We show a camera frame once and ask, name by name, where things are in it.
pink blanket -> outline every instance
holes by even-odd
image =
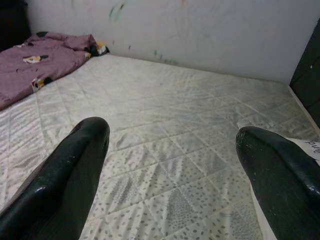
[[[92,35],[38,32],[22,45],[0,52],[0,110],[108,53]]]

mattress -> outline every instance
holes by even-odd
[[[319,142],[283,84],[106,55],[0,112],[0,207],[91,116],[111,133],[81,240],[262,239],[238,129]]]

blanket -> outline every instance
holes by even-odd
[[[53,32],[38,32],[0,52],[0,110],[108,52],[92,35]]]

quilted pattern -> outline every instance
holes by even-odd
[[[111,135],[81,240],[261,240],[238,129],[319,141],[282,84],[107,55],[0,112],[0,206],[91,116]]]

black furniture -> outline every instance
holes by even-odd
[[[0,213],[0,240],[77,240],[109,146],[99,117],[78,123]]]
[[[295,143],[254,126],[236,151],[278,240],[320,239],[320,166]]]
[[[30,37],[26,6],[23,0],[0,1],[0,52]]]
[[[320,21],[295,69],[290,87],[320,127]]]

